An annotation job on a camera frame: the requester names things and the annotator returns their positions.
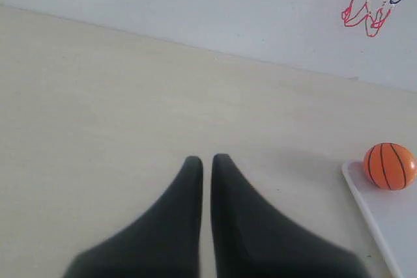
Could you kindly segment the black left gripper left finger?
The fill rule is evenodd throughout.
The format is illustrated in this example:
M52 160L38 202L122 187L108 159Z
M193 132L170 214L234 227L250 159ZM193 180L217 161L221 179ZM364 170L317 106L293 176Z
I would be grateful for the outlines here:
M131 225L80 253L65 277L199 277L203 164L188 156L160 198Z

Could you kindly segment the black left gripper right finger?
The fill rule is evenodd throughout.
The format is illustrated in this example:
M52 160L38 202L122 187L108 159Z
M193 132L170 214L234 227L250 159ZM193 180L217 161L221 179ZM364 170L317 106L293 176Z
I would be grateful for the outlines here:
M227 154L212 161L211 224L218 277L369 277L359 258L268 203Z

